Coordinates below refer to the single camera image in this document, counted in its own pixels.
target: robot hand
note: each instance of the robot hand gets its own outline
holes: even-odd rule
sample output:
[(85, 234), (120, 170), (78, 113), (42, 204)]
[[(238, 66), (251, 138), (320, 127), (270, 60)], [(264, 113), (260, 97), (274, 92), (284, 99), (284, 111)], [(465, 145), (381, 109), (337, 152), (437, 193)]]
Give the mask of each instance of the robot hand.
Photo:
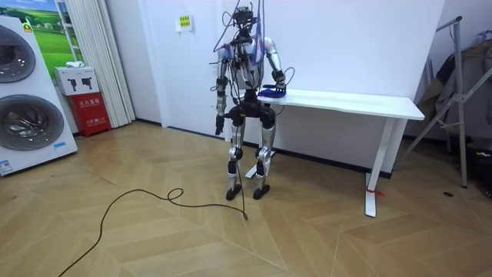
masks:
[(224, 121), (223, 115), (217, 115), (215, 118), (215, 135), (220, 135), (224, 131)]
[(287, 85), (285, 85), (284, 73), (281, 70), (279, 70), (277, 72), (273, 71), (271, 75), (275, 80), (275, 87), (277, 89), (277, 92), (285, 92), (287, 89)]

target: black robot foot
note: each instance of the black robot foot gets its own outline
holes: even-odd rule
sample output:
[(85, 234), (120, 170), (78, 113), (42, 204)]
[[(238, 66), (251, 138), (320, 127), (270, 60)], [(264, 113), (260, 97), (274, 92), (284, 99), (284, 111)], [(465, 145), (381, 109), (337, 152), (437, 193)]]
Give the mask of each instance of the black robot foot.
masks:
[(256, 189), (253, 193), (253, 199), (254, 200), (259, 200), (263, 195), (266, 195), (267, 192), (270, 191), (270, 186), (269, 185), (263, 185), (262, 189)]
[(225, 195), (225, 198), (228, 200), (228, 201), (231, 201), (232, 199), (234, 199), (234, 197), (236, 197), (236, 195), (241, 191), (241, 185), (239, 184), (236, 184), (234, 186), (234, 190), (228, 190), (228, 193)]

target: humanoid robot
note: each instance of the humanoid robot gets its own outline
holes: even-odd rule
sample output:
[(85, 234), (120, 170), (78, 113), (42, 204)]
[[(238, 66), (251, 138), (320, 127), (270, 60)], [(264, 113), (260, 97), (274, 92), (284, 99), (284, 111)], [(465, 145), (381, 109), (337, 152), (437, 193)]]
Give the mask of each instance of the humanoid robot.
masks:
[[(261, 37), (261, 26), (258, 25), (257, 34), (251, 36), (251, 29), (258, 22), (249, 7), (239, 7), (234, 10), (231, 16), (232, 25), (239, 30), (234, 35), (234, 39), (228, 44), (223, 45), (219, 53), (219, 73), (217, 78), (217, 106), (216, 135), (220, 135), (224, 128), (224, 119), (232, 120), (232, 147), (229, 150), (228, 178), (229, 188), (226, 199), (231, 201), (241, 191), (241, 185), (237, 184), (238, 163), (243, 156), (244, 125), (246, 118), (259, 118), (262, 123), (262, 142), (256, 151), (257, 172), (256, 179), (258, 185), (254, 191), (253, 198), (260, 199), (269, 190), (270, 186), (265, 184), (271, 160), (271, 148), (275, 137), (275, 111), (269, 105), (262, 105), (257, 97), (257, 90), (261, 88), (263, 79), (263, 55), (266, 52), (268, 61), (273, 69), (272, 76), (275, 80), (275, 90), (285, 92), (285, 76), (281, 68), (280, 58), (274, 42), (271, 38)], [(226, 77), (230, 71), (232, 80)], [(245, 90), (244, 96), (233, 97), (236, 106), (231, 108), (229, 113), (225, 113), (226, 108), (226, 87), (231, 85), (232, 89)]]

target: wooden floor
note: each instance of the wooden floor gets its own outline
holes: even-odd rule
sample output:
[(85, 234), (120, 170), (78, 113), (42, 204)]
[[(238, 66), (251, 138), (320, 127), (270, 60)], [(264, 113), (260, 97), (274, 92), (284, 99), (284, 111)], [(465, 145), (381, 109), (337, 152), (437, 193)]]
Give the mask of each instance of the wooden floor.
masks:
[[(0, 179), (0, 276), (57, 276), (129, 189), (183, 188), (181, 203), (226, 202), (228, 143), (139, 122), (77, 143), (76, 155)], [(253, 163), (246, 149), (242, 173)], [(65, 276), (492, 276), (492, 200), (461, 189), (454, 166), (443, 150), (419, 145), (379, 181), (386, 198), (375, 219), (364, 215), (364, 174), (283, 155), (261, 201), (243, 179), (247, 222), (227, 209), (127, 195), (99, 246)]]

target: white box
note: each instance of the white box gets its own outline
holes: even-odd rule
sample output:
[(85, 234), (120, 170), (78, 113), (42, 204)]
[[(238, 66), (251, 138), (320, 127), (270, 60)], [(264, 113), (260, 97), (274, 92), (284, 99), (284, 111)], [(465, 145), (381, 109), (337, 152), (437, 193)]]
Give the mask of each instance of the white box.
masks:
[(92, 67), (55, 67), (55, 76), (58, 81), (58, 87), (64, 95), (100, 92), (95, 70)]

